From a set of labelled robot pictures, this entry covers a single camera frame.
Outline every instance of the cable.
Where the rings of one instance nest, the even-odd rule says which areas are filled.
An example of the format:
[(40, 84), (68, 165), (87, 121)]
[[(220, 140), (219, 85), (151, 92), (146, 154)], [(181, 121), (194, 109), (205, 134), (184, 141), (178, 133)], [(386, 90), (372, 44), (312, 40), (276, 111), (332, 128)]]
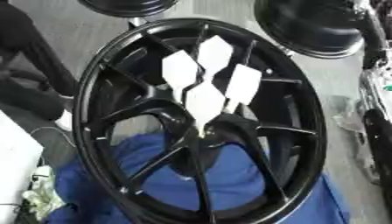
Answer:
[(61, 129), (58, 128), (54, 128), (54, 127), (41, 127), (41, 128), (37, 128), (34, 129), (32, 132), (30, 132), (30, 135), (34, 135), (35, 133), (37, 133), (38, 131), (41, 130), (56, 130), (57, 132), (59, 132), (65, 139), (66, 141), (74, 148), (76, 148), (76, 145), (74, 144), (74, 142), (71, 140), (71, 138)]

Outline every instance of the black pants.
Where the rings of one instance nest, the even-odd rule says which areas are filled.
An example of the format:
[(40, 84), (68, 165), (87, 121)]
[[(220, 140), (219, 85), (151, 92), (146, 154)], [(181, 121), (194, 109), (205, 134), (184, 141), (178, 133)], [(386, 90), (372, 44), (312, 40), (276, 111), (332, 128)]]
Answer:
[[(57, 58), (32, 20), (21, 10), (3, 2), (0, 2), (0, 48), (23, 53), (47, 77), (54, 90), (61, 95), (74, 95), (76, 80)], [(46, 120), (59, 118), (63, 110), (62, 105), (49, 96), (26, 89), (11, 79), (0, 80), (0, 102), (30, 110)]]

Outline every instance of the blue tarp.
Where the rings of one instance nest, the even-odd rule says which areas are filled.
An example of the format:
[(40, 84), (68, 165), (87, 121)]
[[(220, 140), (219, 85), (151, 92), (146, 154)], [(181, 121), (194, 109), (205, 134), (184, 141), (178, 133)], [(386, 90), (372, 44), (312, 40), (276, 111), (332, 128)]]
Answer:
[[(113, 149), (113, 155), (129, 175), (136, 172), (152, 157), (162, 151), (163, 135), (135, 136)], [(46, 219), (56, 224), (109, 224), (130, 223), (108, 198), (107, 194), (86, 174), (80, 161), (75, 159), (56, 173), (56, 191), (66, 202)], [(226, 146), (206, 173), (213, 209), (223, 210), (250, 202), (263, 193), (263, 176), (244, 150)], [(150, 196), (184, 209), (197, 210), (199, 198), (192, 179), (180, 177), (168, 166), (154, 173), (143, 185)], [(285, 224), (346, 224), (349, 212), (339, 192), (323, 175), (314, 186), (306, 202), (282, 223)]]

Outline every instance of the white paper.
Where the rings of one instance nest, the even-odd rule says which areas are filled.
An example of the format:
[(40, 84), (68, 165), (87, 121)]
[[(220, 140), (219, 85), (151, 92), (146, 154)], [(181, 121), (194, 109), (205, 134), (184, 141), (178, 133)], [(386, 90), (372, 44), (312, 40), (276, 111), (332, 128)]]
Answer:
[(204, 137), (205, 125), (221, 113), (225, 100), (225, 96), (206, 81), (186, 94), (186, 109), (196, 120), (200, 137)]
[(219, 36), (201, 43), (198, 62), (206, 69), (206, 81), (211, 81), (220, 70), (228, 66), (233, 51), (234, 48)]
[(238, 64), (228, 84), (225, 96), (230, 99), (226, 110), (234, 113), (240, 103), (249, 105), (255, 97), (262, 80), (262, 72)]
[(174, 99), (181, 102), (184, 88), (196, 82), (198, 64), (185, 51), (179, 51), (164, 58), (162, 66), (162, 76), (173, 89)]
[[(0, 110), (0, 204), (20, 204), (43, 147)], [(0, 206), (0, 223), (12, 223), (14, 206)]]

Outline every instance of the sneaker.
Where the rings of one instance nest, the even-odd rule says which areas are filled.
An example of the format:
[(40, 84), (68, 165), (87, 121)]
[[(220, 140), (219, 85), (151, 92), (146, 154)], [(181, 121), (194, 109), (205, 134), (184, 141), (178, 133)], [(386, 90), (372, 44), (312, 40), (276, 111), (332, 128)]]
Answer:
[(54, 121), (54, 123), (56, 123), (56, 125), (59, 126), (61, 129), (71, 132), (72, 131), (72, 114), (65, 109), (61, 118)]

